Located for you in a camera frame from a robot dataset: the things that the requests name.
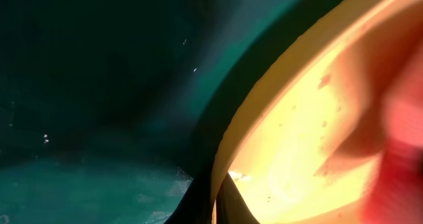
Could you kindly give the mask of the pink and black sponge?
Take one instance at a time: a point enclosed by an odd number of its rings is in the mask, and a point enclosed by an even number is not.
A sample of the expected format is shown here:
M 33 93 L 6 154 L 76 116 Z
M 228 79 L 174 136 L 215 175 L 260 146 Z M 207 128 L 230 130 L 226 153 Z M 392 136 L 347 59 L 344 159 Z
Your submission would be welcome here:
M 323 223 L 422 222 L 422 3 L 388 11 L 330 65 L 332 86 L 357 110 L 354 128 L 319 172 L 354 188 Z

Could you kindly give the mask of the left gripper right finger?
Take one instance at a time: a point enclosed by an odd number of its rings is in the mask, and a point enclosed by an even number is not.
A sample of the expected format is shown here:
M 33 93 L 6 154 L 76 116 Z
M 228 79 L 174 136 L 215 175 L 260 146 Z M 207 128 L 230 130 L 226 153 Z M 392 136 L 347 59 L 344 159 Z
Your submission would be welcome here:
M 259 224 L 229 174 L 221 183 L 216 202 L 217 224 Z

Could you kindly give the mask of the green rimmed plate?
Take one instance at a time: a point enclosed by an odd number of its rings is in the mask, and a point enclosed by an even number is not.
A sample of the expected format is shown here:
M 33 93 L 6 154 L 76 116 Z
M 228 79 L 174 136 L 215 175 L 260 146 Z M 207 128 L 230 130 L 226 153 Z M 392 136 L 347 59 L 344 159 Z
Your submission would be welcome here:
M 213 218 L 226 174 L 259 223 L 323 223 L 354 188 L 319 172 L 355 126 L 357 110 L 332 86 L 330 65 L 387 12 L 422 0 L 344 0 L 302 34 L 256 82 L 225 131 L 211 173 Z

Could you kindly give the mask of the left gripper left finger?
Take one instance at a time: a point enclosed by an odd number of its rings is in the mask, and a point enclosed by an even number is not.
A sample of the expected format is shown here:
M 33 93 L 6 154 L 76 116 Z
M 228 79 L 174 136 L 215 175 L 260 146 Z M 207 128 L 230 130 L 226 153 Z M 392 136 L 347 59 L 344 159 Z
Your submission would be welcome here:
M 210 175 L 198 175 L 165 224 L 211 224 Z

